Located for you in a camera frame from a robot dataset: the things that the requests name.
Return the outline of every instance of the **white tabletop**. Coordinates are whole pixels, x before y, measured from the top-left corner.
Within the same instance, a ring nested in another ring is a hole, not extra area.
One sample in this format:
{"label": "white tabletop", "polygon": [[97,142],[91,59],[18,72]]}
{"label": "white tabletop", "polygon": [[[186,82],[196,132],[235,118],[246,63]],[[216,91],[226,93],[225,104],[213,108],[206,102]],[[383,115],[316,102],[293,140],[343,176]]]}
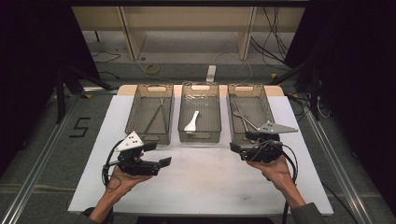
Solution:
{"label": "white tabletop", "polygon": [[[95,206],[103,195],[102,166],[114,145],[125,138],[126,122],[133,96],[114,96],[97,136],[92,154],[78,183],[68,210],[81,212]],[[287,97],[268,97],[275,122],[298,128]],[[118,213],[136,216],[268,217],[283,213],[285,199],[259,170],[231,152],[227,99],[220,96],[221,135],[216,144],[180,143],[177,123],[180,97],[175,97],[171,144],[145,153],[145,161],[172,157],[170,166],[157,176],[134,187],[114,207]],[[282,133],[280,140],[297,156],[297,186],[308,203],[315,203],[322,215],[331,215],[332,207],[320,184],[317,171],[303,136]]]}

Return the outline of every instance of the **metal rail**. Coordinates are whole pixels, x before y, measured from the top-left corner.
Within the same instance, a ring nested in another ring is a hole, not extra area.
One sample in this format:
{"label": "metal rail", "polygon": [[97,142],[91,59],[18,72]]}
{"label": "metal rail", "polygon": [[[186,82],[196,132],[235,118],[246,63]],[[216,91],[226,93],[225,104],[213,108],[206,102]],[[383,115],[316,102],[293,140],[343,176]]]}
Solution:
{"label": "metal rail", "polygon": [[330,140],[323,130],[320,122],[316,121],[310,112],[307,112],[307,117],[316,137],[320,142],[323,152],[326,155],[332,170],[334,171],[335,177],[337,178],[338,183],[340,184],[340,187],[346,196],[355,218],[360,224],[374,223],[367,211],[367,208],[361,200],[359,193],[356,191],[352,181],[347,175],[344,166],[338,159],[338,156],[335,153],[334,148],[332,147],[332,144],[330,143]]}
{"label": "metal rail", "polygon": [[49,160],[53,149],[58,143],[58,140],[64,130],[64,126],[67,123],[74,106],[77,104],[79,97],[80,95],[72,95],[72,97],[70,98],[64,118],[61,120],[60,123],[55,125],[55,128],[53,129],[49,140],[47,141],[40,155],[38,156],[38,159],[35,162],[32,171],[29,173],[23,185],[21,186],[17,196],[15,196],[13,202],[10,204],[6,215],[2,220],[2,224],[17,222],[18,218],[21,215],[21,212],[23,211],[24,206],[26,205],[27,201],[30,198],[30,195],[33,192],[33,189],[35,188],[35,184],[37,183],[38,179],[43,173],[44,168],[46,167],[47,161]]}

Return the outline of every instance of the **spatula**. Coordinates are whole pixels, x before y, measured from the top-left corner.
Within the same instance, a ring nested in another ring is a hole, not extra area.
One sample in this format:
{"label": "spatula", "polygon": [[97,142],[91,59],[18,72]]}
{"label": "spatula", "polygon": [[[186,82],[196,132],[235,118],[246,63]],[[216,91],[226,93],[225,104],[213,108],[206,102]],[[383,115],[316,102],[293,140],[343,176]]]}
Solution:
{"label": "spatula", "polygon": [[184,128],[185,132],[195,132],[196,131],[197,128],[195,126],[195,121],[197,120],[198,114],[199,114],[199,111],[195,110],[190,123]]}

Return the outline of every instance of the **metal tongs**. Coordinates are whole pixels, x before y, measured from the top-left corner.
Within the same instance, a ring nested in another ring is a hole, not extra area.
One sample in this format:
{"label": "metal tongs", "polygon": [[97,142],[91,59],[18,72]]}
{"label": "metal tongs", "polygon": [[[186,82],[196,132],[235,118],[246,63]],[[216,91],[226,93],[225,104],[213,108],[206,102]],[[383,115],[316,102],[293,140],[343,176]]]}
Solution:
{"label": "metal tongs", "polygon": [[145,129],[145,133],[148,132],[149,127],[151,127],[152,122],[155,120],[155,118],[157,117],[158,112],[160,111],[160,109],[162,110],[163,113],[163,126],[165,128],[166,131],[166,116],[165,116],[165,111],[163,109],[163,101],[164,99],[161,97],[161,104],[157,107],[157,110],[155,111],[154,115],[152,116],[151,120],[148,122],[148,126]]}

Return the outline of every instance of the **transparent plastic bin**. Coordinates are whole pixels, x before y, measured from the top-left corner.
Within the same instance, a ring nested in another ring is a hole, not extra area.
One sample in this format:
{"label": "transparent plastic bin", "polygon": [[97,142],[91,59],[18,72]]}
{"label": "transparent plastic bin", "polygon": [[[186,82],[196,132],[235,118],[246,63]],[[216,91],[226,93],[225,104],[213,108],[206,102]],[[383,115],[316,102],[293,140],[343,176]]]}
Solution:
{"label": "transparent plastic bin", "polygon": [[[232,142],[240,146],[257,144],[246,139],[244,121],[237,115],[243,116],[256,127],[261,127],[268,120],[274,122],[264,86],[254,83],[230,84],[227,98]],[[248,122],[245,123],[249,131],[257,132]]]}
{"label": "transparent plastic bin", "polygon": [[126,133],[135,131],[143,142],[170,144],[173,85],[137,85]]}
{"label": "transparent plastic bin", "polygon": [[[185,132],[195,111],[196,131]],[[221,132],[219,85],[217,83],[184,82],[178,120],[180,142],[217,143]]]}

